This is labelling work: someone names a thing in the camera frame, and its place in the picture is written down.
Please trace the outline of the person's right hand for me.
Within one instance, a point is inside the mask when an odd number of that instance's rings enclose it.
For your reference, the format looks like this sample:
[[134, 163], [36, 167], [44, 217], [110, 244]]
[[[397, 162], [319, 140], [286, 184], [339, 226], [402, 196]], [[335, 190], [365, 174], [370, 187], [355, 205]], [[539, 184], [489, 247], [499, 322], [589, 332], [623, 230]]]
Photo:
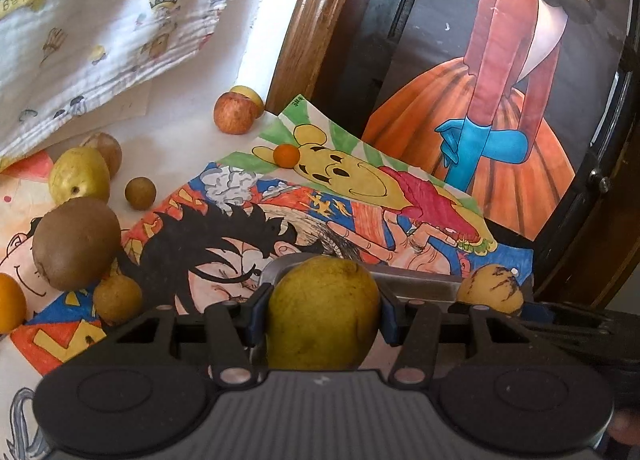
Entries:
[[610, 424], [608, 435], [617, 443], [627, 446], [640, 445], [640, 412], [638, 410], [616, 410]]

